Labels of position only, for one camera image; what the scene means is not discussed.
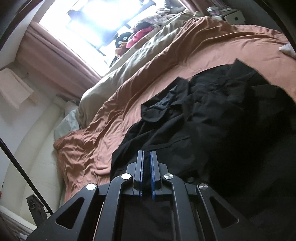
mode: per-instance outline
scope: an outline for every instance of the towel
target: towel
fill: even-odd
[[[35,104],[38,102],[34,91],[9,68],[0,71],[0,93],[16,109],[27,98]]]
[[[295,50],[293,49],[290,43],[287,43],[286,45],[279,47],[279,51],[296,59]]]

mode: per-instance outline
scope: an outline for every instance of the hanging towel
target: hanging towel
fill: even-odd
[[[34,91],[9,68],[0,71],[0,93],[16,109],[28,97],[35,104],[38,102]]]

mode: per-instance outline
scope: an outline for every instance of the white pillow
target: white pillow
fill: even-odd
[[[68,101],[65,104],[65,116],[67,116],[70,111],[78,109],[78,105],[76,105],[73,101]]]
[[[67,135],[71,131],[79,130],[79,124],[76,120],[75,114],[77,109],[71,110],[69,114],[61,121],[61,123],[54,130],[54,140]]]
[[[291,56],[292,58],[296,59],[296,53],[295,50],[293,49],[292,45],[290,43],[279,47],[279,51],[283,52],[286,55]]]

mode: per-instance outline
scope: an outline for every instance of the pillow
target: pillow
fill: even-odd
[[[291,56],[292,58],[296,59],[296,53],[295,50],[293,49],[292,45],[290,43],[279,47],[279,51],[283,52],[286,55]]]
[[[77,109],[71,110],[69,114],[61,121],[61,123],[54,130],[54,141],[67,135],[71,131],[79,130],[79,124],[76,120],[75,114]]]

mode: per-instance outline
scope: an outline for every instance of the window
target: window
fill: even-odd
[[[143,9],[142,2],[150,6],[139,13]],[[120,35],[130,31],[128,27],[133,27],[139,20],[156,11],[156,6],[151,3],[152,0],[56,0],[40,24],[103,76],[109,71],[115,56],[115,40],[109,38],[110,41],[103,44],[102,32],[106,31],[112,36],[112,33]],[[68,14],[70,10],[79,11],[88,20],[83,22],[71,18]],[[97,29],[89,23],[95,23]]]

